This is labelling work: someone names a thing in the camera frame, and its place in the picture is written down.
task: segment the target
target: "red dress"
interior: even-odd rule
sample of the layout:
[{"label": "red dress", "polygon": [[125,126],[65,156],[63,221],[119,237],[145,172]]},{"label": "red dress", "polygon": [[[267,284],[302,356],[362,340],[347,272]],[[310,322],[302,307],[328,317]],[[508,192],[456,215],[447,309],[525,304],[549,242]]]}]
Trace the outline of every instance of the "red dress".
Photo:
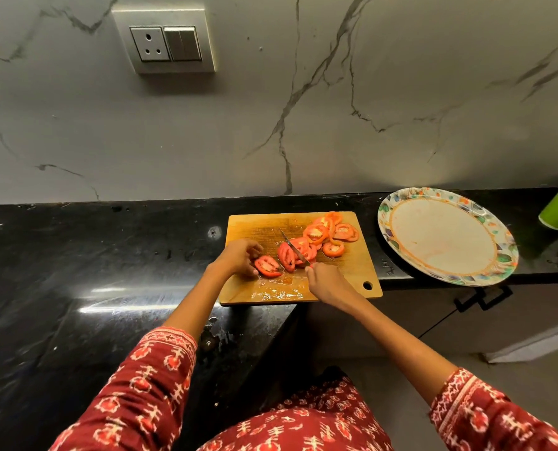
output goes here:
[{"label": "red dress", "polygon": [[[52,451],[170,451],[181,432],[196,343],[183,331],[147,333]],[[451,451],[558,450],[558,433],[465,369],[451,375],[429,418]],[[350,379],[295,394],[236,424],[200,451],[390,451],[390,438]]]}]

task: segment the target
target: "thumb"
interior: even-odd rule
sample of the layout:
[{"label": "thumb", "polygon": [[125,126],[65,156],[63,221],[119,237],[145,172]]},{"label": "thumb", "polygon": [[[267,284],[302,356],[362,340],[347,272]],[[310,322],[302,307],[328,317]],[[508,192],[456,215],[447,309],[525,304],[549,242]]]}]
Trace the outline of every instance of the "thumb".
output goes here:
[{"label": "thumb", "polygon": [[316,274],[314,269],[310,266],[306,266],[305,268],[306,277],[308,277],[308,285],[315,286],[316,285]]}]

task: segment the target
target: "patterned plate rim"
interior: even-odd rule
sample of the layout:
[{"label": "patterned plate rim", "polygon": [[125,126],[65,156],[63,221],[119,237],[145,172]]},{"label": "patterned plate rim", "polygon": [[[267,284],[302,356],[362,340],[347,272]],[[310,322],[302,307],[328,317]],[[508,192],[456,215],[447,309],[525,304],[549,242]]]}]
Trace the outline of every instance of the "patterned plate rim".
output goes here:
[{"label": "patterned plate rim", "polygon": [[[402,251],[388,223],[390,212],[404,201],[411,199],[440,200],[444,203],[455,205],[469,213],[488,231],[496,247],[496,258],[484,272],[474,275],[452,275],[451,273],[440,271],[437,267],[432,269],[431,266],[426,267],[419,264],[415,259]],[[519,263],[517,244],[513,234],[511,234],[504,223],[482,205],[448,190],[430,187],[410,187],[394,191],[381,202],[380,208],[377,211],[377,223],[380,226],[380,231],[385,241],[404,261],[419,271],[447,283],[464,286],[493,285],[508,278],[515,271]]]}]

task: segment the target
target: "black cabinet handle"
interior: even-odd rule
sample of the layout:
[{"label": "black cabinet handle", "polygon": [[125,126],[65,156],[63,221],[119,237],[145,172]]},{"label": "black cabinet handle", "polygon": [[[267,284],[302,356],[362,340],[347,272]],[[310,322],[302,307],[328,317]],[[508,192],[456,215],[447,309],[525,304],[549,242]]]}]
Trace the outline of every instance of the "black cabinet handle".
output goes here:
[{"label": "black cabinet handle", "polygon": [[502,293],[487,303],[486,301],[484,301],[484,298],[486,297],[486,292],[484,288],[480,286],[476,286],[474,288],[475,294],[469,299],[467,299],[464,303],[460,302],[460,300],[458,299],[455,299],[456,310],[463,313],[464,311],[469,310],[475,303],[478,303],[479,307],[483,311],[490,310],[495,305],[500,304],[502,301],[504,301],[506,298],[508,298],[510,295],[513,294],[513,291],[511,291],[511,289],[507,285],[499,286],[499,288],[502,291]]}]

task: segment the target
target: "granite countertop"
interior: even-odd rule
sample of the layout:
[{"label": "granite countertop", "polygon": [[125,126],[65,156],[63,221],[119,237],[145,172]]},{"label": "granite countertop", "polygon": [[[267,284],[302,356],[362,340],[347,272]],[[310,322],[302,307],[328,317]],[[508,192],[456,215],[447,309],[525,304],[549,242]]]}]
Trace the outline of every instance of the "granite countertop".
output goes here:
[{"label": "granite countertop", "polygon": [[[556,189],[460,193],[515,236],[520,261],[507,283],[558,283],[558,232],[537,220]],[[387,194],[0,205],[0,449],[14,448],[18,436],[27,448],[46,448],[76,420],[221,252],[232,214],[354,211],[384,290],[447,286],[381,237],[376,213]],[[230,401],[295,308],[215,306],[200,341],[185,443],[214,430],[202,418]]]}]

